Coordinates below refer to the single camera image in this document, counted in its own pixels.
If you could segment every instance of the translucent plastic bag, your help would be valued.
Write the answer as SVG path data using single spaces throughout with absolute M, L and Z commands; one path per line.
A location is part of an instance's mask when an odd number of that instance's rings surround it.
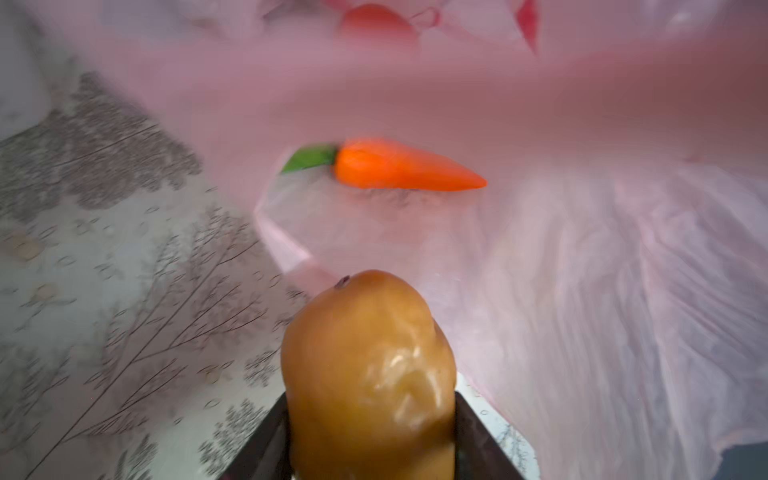
M 98 0 L 29 4 L 195 148 L 310 292 L 369 268 L 419 289 L 545 478 L 707 480 L 723 449 L 768 439 L 768 181 L 755 161 L 768 44 L 632 43 L 711 25 L 721 2 L 542 0 L 546 66 L 514 27 L 519 5 L 500 20 L 491 0 L 441 4 L 472 35 L 425 28 L 418 61 L 333 42 L 331 9 L 287 8 L 263 36 L 231 38 L 179 18 L 147 35 L 141 15 Z M 489 185 L 277 176 L 296 146 L 363 134 L 450 155 Z

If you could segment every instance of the green leaf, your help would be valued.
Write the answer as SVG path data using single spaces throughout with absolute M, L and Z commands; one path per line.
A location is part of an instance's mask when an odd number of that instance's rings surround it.
M 283 167 L 283 173 L 317 167 L 318 165 L 333 165 L 336 159 L 336 145 L 312 145 L 302 147 L 288 160 Z

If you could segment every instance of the yellow mango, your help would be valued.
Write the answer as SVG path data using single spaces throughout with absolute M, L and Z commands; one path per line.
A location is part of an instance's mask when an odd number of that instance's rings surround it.
M 297 478 L 453 479 L 453 352 L 405 281 L 345 277 L 296 315 L 280 363 Z

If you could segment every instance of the plastic bag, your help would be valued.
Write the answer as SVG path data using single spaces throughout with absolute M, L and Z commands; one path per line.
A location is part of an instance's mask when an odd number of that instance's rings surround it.
M 542 0 L 545 66 L 519 35 L 494 40 L 503 28 L 426 28 L 414 61 L 334 43 L 330 9 L 259 38 L 183 22 L 162 38 L 97 0 L 28 3 L 195 148 L 305 288 L 368 268 L 415 286 L 545 478 L 706 480 L 725 448 L 768 439 L 768 182 L 722 168 L 768 152 L 766 42 L 619 46 L 709 25 L 721 2 Z M 454 18 L 482 33 L 470 10 Z M 298 145 L 361 134 L 448 154 L 489 186 L 276 175 Z

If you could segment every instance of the floral tablecloth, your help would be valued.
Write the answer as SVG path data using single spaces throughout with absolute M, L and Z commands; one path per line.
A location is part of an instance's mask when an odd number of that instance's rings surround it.
M 89 74 L 63 111 L 0 143 L 0 477 L 216 478 L 283 391 L 307 297 L 157 125 Z

